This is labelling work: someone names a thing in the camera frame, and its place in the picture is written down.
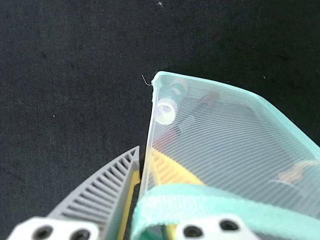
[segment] yellow plastic piece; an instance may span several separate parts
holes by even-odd
[[[128,196],[127,196],[127,199],[126,199],[126,203],[125,203],[125,207],[124,207],[124,211],[123,211],[123,215],[122,215],[122,220],[121,220],[121,225],[120,225],[120,228],[119,228],[117,240],[123,240],[124,237],[125,237],[125,230],[126,230],[126,226],[127,226],[128,217],[129,217],[132,197],[133,197],[133,194],[134,194],[134,188],[138,183],[140,183],[140,173],[139,173],[138,170],[136,170],[132,174],[132,180],[131,180]]]
[[[199,178],[188,171],[185,167],[152,148],[151,167],[156,185],[163,184],[198,184],[205,185]],[[167,225],[166,231],[170,240],[176,239],[177,225]]]

